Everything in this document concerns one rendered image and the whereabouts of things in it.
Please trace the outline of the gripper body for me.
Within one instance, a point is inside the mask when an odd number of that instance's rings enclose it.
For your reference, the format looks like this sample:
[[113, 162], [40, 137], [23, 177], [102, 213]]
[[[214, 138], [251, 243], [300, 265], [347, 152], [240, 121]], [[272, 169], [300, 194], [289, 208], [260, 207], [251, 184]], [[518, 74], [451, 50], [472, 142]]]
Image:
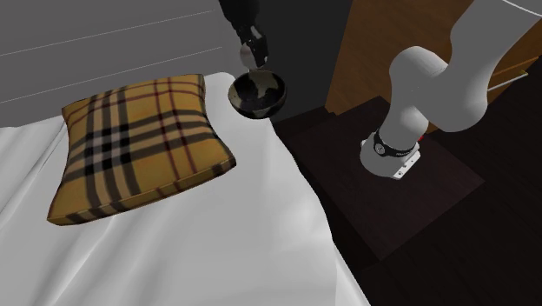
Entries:
[[259, 0], [218, 0], [225, 18], [240, 36], [255, 25], [260, 10]]

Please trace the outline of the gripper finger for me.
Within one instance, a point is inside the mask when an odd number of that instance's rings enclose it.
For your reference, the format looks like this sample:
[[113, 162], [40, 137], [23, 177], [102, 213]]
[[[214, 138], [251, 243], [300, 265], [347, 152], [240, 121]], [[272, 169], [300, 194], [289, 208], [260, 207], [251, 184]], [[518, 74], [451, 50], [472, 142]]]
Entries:
[[251, 35], [249, 39], [241, 44], [240, 48], [241, 62], [249, 70], [255, 69], [254, 43], [255, 37]]
[[251, 44], [254, 61], [257, 68], [263, 67], [268, 60], [268, 41], [266, 35], [255, 25], [250, 28]]

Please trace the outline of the black and white bowl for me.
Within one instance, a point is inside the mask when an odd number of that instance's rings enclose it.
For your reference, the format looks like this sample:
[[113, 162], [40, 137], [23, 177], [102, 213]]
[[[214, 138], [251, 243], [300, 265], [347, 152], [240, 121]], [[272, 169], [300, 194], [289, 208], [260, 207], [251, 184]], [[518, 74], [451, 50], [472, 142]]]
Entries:
[[264, 119], [284, 106], [287, 94], [288, 87], [280, 76], [269, 70], [251, 70], [233, 81], [228, 100], [244, 117]]

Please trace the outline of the brown wooden cabinet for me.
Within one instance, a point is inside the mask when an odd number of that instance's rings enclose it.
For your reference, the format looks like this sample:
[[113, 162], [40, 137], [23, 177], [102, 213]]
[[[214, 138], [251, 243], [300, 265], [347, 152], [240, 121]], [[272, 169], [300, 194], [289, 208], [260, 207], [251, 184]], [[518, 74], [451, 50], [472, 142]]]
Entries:
[[[452, 55], [451, 29], [473, 0], [354, 0], [326, 108], [340, 115], [380, 96], [389, 107], [389, 68], [403, 50], [420, 46], [443, 61]], [[542, 107], [542, 21], [535, 23], [501, 58], [487, 102], [540, 102]]]

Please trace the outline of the yellow plaid pillow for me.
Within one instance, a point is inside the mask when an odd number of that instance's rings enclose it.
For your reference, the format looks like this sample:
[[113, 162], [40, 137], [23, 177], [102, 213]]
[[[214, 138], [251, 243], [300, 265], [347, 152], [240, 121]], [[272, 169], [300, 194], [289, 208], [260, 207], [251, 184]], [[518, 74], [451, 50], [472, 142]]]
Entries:
[[190, 190], [236, 165], [206, 111], [203, 75], [107, 90], [62, 109], [69, 151], [47, 220], [92, 222]]

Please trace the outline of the dark robot stand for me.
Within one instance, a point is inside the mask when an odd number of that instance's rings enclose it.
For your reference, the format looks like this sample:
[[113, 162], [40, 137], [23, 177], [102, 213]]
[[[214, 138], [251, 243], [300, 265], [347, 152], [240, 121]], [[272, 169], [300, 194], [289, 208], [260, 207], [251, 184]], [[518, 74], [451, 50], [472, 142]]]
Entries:
[[366, 265], [389, 256], [484, 182], [429, 136], [401, 179], [367, 171], [361, 143], [388, 109], [376, 96], [340, 115], [320, 107], [273, 125], [320, 198], [333, 233], [354, 229]]

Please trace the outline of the bed with white sheet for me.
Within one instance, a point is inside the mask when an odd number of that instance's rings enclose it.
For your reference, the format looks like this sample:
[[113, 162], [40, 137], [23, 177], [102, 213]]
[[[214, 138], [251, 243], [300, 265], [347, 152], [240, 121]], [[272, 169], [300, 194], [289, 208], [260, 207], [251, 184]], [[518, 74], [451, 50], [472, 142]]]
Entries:
[[208, 75], [208, 118], [237, 164], [137, 210], [47, 221], [68, 153], [63, 120], [0, 128], [0, 306], [370, 306], [321, 202], [267, 119]]

